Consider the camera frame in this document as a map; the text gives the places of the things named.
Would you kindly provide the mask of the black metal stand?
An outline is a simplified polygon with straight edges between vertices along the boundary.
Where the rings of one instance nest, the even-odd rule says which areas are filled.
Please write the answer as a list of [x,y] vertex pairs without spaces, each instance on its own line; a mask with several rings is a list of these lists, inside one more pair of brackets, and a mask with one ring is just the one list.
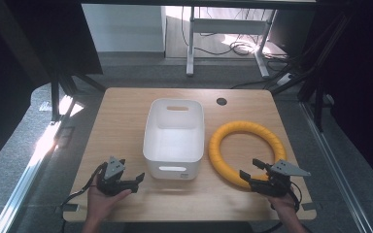
[[312,41],[312,44],[292,61],[288,68],[280,71],[276,75],[276,79],[282,78],[284,72],[291,69],[299,70],[300,73],[288,83],[271,89],[271,94],[275,96],[302,83],[297,93],[297,99],[304,103],[309,101],[312,96],[315,96],[313,122],[320,131],[322,131],[324,65],[350,23],[351,18],[351,13],[338,11],[331,20],[328,20],[322,26],[320,35]]
[[95,81],[89,75],[79,72],[76,69],[66,69],[56,67],[50,71],[51,78],[51,123],[61,121],[62,115],[60,113],[59,89],[62,88],[68,96],[73,96],[78,88],[73,81],[76,77],[84,83],[89,84],[98,91],[105,92],[106,87],[101,83]]

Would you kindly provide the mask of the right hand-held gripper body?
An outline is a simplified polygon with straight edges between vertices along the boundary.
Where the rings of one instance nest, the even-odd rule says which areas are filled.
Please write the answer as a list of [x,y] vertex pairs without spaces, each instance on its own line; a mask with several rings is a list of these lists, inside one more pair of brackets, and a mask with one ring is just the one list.
[[308,177],[311,173],[307,172],[286,160],[280,159],[271,165],[271,169],[266,171],[266,181],[250,185],[251,191],[259,194],[282,197],[285,196],[291,187],[291,177]]

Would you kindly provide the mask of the black curtain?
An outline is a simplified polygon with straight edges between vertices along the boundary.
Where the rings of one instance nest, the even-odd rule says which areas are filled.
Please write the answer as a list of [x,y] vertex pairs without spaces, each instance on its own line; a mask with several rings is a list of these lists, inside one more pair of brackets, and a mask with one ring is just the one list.
[[102,68],[84,0],[0,0],[0,150],[47,83],[75,90],[72,78]]
[[338,125],[373,169],[373,0],[354,14],[318,72]]

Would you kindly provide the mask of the white plastic bin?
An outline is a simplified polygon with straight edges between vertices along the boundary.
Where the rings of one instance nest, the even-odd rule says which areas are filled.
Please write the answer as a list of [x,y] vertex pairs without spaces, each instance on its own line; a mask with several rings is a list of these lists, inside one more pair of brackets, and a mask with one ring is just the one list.
[[204,154],[201,104],[186,99],[156,99],[147,117],[143,155],[151,175],[162,180],[193,180]]

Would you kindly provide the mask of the white desk frame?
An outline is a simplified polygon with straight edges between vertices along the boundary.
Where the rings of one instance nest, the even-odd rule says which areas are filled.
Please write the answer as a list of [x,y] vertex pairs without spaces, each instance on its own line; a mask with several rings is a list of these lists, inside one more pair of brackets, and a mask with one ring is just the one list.
[[[195,8],[190,8],[188,38],[183,35],[187,45],[186,74],[194,74],[194,53],[197,50],[213,55],[224,55],[230,52],[243,55],[244,52],[254,56],[260,75],[269,79],[270,75],[264,62],[264,48],[276,14],[276,10],[262,10],[258,17],[250,17],[255,9],[240,9],[234,18],[198,17]],[[223,35],[223,42],[229,45],[227,51],[212,52],[197,47],[194,36]]]

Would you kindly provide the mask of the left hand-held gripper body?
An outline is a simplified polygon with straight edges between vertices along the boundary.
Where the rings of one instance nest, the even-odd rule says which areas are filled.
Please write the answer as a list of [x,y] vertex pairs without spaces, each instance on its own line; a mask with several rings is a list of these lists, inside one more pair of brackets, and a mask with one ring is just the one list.
[[97,178],[97,189],[107,196],[115,196],[122,192],[120,178],[124,170],[125,166],[119,163],[119,159],[111,156],[109,161],[102,165]]

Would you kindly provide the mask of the person's right hand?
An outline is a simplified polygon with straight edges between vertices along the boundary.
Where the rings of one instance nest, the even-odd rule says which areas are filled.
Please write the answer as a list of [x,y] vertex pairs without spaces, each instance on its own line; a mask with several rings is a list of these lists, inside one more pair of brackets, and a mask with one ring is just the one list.
[[280,219],[296,217],[295,201],[289,194],[282,197],[267,196],[267,200],[274,207]]

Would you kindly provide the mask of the white power strip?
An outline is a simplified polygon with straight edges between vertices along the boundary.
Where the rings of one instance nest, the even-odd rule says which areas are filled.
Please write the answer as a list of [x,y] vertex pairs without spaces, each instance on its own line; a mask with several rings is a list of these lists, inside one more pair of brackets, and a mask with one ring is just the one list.
[[283,75],[278,81],[277,81],[277,85],[278,86],[281,86],[281,85],[284,85],[286,83],[288,83],[289,81],[291,81],[292,79],[294,78],[294,75],[291,74],[291,73],[286,73],[285,75]]

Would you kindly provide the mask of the aluminium floor rail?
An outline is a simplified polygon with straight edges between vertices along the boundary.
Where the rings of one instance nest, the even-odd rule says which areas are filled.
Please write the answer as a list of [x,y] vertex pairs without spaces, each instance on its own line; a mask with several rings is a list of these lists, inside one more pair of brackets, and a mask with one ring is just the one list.
[[36,143],[33,154],[0,214],[0,233],[8,233],[31,188],[42,162],[54,147],[62,121],[52,121]]
[[356,194],[353,192],[350,184],[348,183],[327,139],[315,124],[312,111],[305,103],[300,103],[299,106],[308,122],[309,127],[311,128],[311,131],[313,132],[314,137],[316,138],[316,141],[318,142],[322,156],[327,163],[328,169],[334,178],[341,195],[343,196],[354,222],[356,223],[359,233],[373,233],[373,227],[368,220],[366,212],[362,208]]

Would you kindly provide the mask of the person's left hand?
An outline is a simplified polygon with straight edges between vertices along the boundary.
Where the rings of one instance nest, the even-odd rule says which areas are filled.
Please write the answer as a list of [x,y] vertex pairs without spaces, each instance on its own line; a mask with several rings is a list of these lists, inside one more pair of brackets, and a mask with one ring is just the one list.
[[107,196],[95,185],[92,185],[87,194],[85,222],[92,226],[101,223],[112,212],[118,201],[123,200],[131,193],[130,189],[126,189],[115,196]]

